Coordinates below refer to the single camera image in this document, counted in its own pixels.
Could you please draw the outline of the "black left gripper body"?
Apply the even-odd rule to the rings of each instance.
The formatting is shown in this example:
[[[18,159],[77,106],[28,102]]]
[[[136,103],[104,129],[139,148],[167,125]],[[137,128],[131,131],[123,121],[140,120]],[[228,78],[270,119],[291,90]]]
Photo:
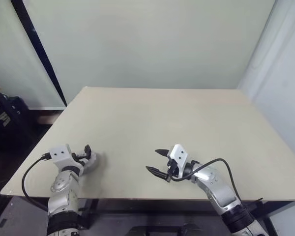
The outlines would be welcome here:
[[[85,158],[84,158],[84,154],[85,154],[85,153],[82,153],[82,154],[78,154],[78,155],[77,155],[76,153],[73,152],[73,153],[71,153],[71,156],[72,156],[72,158],[73,158],[73,160],[74,160],[75,162],[81,164],[81,163],[80,163],[80,160],[85,159]]]

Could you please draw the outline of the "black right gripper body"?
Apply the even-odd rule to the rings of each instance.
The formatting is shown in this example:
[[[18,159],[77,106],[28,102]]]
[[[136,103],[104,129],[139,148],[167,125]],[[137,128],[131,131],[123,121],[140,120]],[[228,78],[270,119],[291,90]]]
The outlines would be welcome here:
[[[178,178],[179,168],[177,166],[177,162],[173,159],[170,159],[167,163],[168,171],[166,181],[170,182],[172,177]]]

